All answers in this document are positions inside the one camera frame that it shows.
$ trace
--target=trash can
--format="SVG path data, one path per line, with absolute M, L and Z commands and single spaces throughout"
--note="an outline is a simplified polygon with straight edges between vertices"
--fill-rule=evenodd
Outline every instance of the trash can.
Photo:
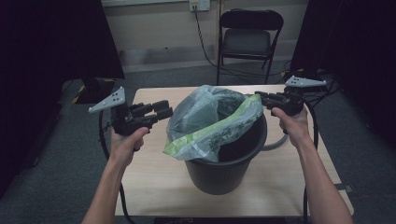
M 194 185 L 201 191 L 221 195 L 242 182 L 250 161 L 262 150 L 267 138 L 267 122 L 262 115 L 239 139 L 223 145 L 219 162 L 194 159 L 185 161 Z

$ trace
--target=hand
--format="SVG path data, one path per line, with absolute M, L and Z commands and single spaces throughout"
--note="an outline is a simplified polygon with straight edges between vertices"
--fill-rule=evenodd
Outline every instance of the hand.
M 299 143 L 306 138 L 310 138 L 308 131 L 307 112 L 304 107 L 300 114 L 288 116 L 283 110 L 273 108 L 272 112 L 280 118 L 279 126 L 289 134 L 291 143 L 299 148 Z
M 111 131 L 110 160 L 126 168 L 132 162 L 134 150 L 143 146 L 143 136 L 149 132 L 148 128 L 140 128 L 129 136 L 122 136 Z

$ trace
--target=wall outlet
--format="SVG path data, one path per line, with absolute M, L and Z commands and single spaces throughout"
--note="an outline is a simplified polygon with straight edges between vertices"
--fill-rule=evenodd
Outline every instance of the wall outlet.
M 210 0 L 190 0 L 190 11 L 208 11 L 210 10 Z

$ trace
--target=wall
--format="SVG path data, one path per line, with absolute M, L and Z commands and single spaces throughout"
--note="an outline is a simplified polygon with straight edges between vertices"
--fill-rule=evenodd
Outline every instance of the wall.
M 308 0 L 226 0 L 224 10 L 266 8 L 279 12 L 285 20 L 276 50 L 276 56 L 290 57 L 300 33 Z M 200 46 L 194 14 L 188 1 L 131 5 L 133 1 L 106 0 L 103 2 L 107 21 L 117 49 L 162 49 Z M 199 12 L 203 39 L 206 45 L 216 45 L 219 3 L 211 1 L 211 10 Z

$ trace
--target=plastic bag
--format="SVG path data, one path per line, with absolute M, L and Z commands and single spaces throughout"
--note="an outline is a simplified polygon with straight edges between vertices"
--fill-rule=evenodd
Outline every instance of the plastic bag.
M 258 94 L 202 86 L 175 108 L 163 152 L 182 161 L 218 162 L 220 146 L 242 136 L 262 112 Z

